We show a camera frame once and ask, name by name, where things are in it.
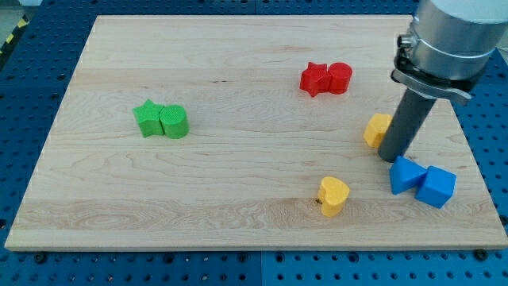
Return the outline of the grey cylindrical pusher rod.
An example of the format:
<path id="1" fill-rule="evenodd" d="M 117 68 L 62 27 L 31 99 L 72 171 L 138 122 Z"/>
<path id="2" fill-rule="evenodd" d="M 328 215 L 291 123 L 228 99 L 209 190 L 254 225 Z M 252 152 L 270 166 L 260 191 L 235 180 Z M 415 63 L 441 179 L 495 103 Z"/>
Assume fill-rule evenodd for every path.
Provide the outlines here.
<path id="1" fill-rule="evenodd" d="M 436 99 L 428 99 L 406 89 L 378 147 L 378 154 L 383 160 L 393 163 L 398 156 L 405 155 L 435 102 Z"/>

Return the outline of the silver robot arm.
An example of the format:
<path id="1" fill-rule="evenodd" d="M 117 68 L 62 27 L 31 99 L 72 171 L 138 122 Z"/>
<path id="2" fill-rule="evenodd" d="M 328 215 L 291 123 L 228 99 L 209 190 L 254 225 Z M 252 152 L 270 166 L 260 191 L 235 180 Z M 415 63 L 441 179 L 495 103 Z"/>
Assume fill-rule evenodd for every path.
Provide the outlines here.
<path id="1" fill-rule="evenodd" d="M 406 153 L 437 99 L 467 104 L 507 30 L 506 0 L 421 1 L 397 38 L 391 78 L 406 86 L 378 148 L 388 162 Z"/>

